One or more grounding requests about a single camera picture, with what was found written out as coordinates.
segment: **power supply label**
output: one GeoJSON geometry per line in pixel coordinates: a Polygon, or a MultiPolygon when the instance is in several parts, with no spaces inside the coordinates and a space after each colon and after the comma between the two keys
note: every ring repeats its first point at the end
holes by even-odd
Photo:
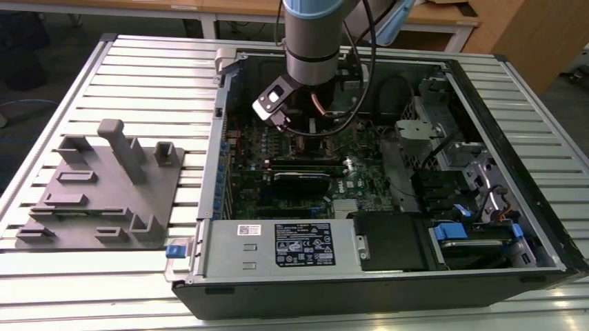
{"type": "Polygon", "coordinates": [[[335,265],[328,223],[275,224],[273,234],[279,267],[335,265]]]}

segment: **blue latch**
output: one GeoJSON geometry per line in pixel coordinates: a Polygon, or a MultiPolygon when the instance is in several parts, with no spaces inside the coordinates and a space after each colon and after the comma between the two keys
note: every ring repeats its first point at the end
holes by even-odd
{"type": "Polygon", "coordinates": [[[471,216],[471,212],[470,210],[467,210],[460,204],[454,204],[454,207],[458,209],[458,211],[460,212],[460,214],[466,217],[471,216]]]}
{"type": "Polygon", "coordinates": [[[435,238],[446,239],[467,239],[466,231],[462,223],[442,223],[434,228],[435,238]]]}
{"type": "Polygon", "coordinates": [[[515,238],[521,239],[523,238],[523,230],[522,227],[519,226],[519,224],[511,224],[511,232],[512,235],[515,236],[515,238]]]}
{"type": "Polygon", "coordinates": [[[185,258],[185,246],[184,245],[169,245],[165,247],[165,257],[168,259],[183,259],[185,258]]]}

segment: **aluminum extrusion table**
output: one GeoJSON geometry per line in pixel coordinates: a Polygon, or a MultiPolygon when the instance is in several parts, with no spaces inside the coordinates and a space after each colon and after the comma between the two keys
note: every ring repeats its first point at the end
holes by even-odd
{"type": "MultiPolygon", "coordinates": [[[[125,122],[143,146],[171,140],[187,150],[168,238],[193,234],[208,124],[215,109],[215,51],[272,49],[269,43],[117,36],[98,42],[61,105],[0,200],[0,329],[141,328],[239,330],[586,330],[589,278],[527,292],[487,308],[358,314],[297,319],[200,321],[164,280],[164,252],[10,252],[60,156],[64,134],[90,143],[102,118],[125,122]]],[[[523,164],[589,257],[589,162],[507,62],[492,56],[379,50],[382,54],[456,59],[523,164]]],[[[188,261],[177,260],[176,272],[188,261]]]]}

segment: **white label sticker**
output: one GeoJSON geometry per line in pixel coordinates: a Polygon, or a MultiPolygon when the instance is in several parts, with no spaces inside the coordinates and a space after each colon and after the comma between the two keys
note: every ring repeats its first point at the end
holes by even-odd
{"type": "Polygon", "coordinates": [[[237,225],[237,236],[259,236],[261,235],[261,225],[260,224],[239,224],[237,225]]]}
{"type": "Polygon", "coordinates": [[[171,5],[172,9],[183,9],[183,10],[196,10],[196,6],[173,6],[171,5]]]}

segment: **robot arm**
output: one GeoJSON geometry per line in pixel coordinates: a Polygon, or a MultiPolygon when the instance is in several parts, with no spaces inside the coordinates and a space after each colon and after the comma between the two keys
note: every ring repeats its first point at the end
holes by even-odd
{"type": "Polygon", "coordinates": [[[375,33],[372,37],[367,31],[378,29],[386,44],[387,39],[392,41],[395,38],[414,2],[415,0],[283,0],[287,73],[275,80],[252,104],[259,118],[267,124],[284,130],[289,119],[280,108],[289,94],[300,88],[320,89],[335,77],[343,22],[346,21],[359,39],[367,36],[376,41],[379,34],[375,33]],[[388,14],[379,26],[374,26],[375,10],[379,12],[379,20],[388,14]]]}

